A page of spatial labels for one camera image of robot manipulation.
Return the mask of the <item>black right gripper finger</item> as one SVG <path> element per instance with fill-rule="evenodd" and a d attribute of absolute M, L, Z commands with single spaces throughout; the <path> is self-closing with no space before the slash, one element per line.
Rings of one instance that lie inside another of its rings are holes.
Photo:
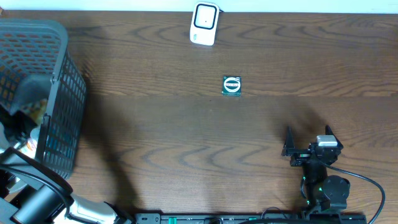
<path fill-rule="evenodd" d="M 292 152 L 294 149 L 295 149 L 295 146 L 294 146 L 292 130 L 291 130 L 290 126 L 288 126 L 282 152 Z"/>
<path fill-rule="evenodd" d="M 329 125 L 326 125 L 326 126 L 325 126 L 325 134 L 328 135 L 328 136 L 333 136 L 333 137 L 334 137 L 333 144 L 332 144 L 332 143 L 328 143 L 328 145 L 336 146 L 336 147 L 338 147 L 338 148 L 340 148 L 340 149 L 343 148 L 342 143 L 341 143 L 341 142 L 339 141 L 339 139 L 335 136 L 335 134 L 333 133 L 333 131 L 332 131 L 332 129 L 330 128 Z"/>

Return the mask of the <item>yellow snack bag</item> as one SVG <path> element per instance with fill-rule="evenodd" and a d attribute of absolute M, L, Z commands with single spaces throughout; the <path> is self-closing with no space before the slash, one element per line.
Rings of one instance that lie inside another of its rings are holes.
<path fill-rule="evenodd" d="M 36 124 L 40 125 L 43 121 L 43 116 L 47 109 L 47 99 L 39 100 L 34 103 L 28 103 L 19 108 L 26 116 L 33 120 Z"/>

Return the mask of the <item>small green round-logo box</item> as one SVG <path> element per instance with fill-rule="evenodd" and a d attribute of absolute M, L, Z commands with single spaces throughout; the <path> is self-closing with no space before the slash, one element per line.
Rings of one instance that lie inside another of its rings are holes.
<path fill-rule="evenodd" d="M 241 96 L 242 79 L 239 76 L 224 76 L 221 94 L 224 96 Z"/>

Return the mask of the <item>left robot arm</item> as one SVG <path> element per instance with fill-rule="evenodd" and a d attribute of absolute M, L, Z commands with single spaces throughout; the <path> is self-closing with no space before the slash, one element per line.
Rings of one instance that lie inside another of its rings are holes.
<path fill-rule="evenodd" d="M 9 194 L 8 178 L 27 184 L 11 202 L 1 201 L 3 223 L 135 223 L 136 219 L 106 202 L 73 195 L 72 187 L 51 164 L 35 160 L 13 147 L 1 153 L 1 197 Z"/>

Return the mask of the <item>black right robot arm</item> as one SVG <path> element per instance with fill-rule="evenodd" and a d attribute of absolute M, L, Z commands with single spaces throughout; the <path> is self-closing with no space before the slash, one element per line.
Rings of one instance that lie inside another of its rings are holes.
<path fill-rule="evenodd" d="M 281 155 L 290 158 L 292 167 L 303 170 L 301 194 L 307 200 L 303 218 L 321 214 L 338 216 L 347 208 L 350 182 L 338 175 L 328 175 L 326 170 L 338 160 L 342 149 L 342 143 L 329 126 L 325 126 L 325 134 L 318 135 L 306 149 L 295 147 L 292 130 L 287 128 Z"/>

